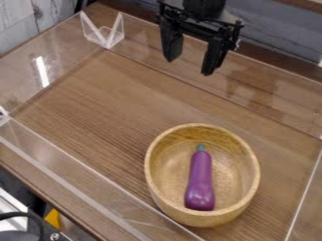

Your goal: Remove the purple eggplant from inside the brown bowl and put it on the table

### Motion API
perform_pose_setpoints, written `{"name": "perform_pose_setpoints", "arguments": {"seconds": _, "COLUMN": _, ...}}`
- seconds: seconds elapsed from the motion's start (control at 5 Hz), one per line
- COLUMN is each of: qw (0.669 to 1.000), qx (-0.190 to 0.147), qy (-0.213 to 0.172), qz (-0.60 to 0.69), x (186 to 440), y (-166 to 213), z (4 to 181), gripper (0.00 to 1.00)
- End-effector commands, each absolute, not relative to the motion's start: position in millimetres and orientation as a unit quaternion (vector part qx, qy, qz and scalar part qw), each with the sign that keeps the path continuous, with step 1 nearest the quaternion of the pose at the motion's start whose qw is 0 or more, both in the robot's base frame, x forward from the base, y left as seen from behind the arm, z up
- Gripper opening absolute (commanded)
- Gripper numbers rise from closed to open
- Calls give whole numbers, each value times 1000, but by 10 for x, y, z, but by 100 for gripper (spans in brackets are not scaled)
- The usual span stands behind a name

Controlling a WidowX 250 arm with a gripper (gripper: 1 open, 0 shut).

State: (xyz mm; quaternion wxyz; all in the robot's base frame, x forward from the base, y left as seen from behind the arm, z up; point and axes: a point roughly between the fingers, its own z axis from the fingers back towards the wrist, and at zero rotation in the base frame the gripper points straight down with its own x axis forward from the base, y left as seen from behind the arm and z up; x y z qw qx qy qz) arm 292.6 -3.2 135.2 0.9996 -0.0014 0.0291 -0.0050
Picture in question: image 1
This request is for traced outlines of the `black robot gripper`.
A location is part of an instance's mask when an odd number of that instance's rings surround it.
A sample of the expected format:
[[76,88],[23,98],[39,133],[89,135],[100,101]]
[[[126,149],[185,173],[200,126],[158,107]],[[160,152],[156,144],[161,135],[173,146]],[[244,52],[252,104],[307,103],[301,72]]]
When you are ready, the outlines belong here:
[[239,39],[243,20],[225,10],[225,0],[157,0],[160,45],[168,62],[182,52],[182,34],[209,40],[201,74],[209,76],[221,67],[225,41]]

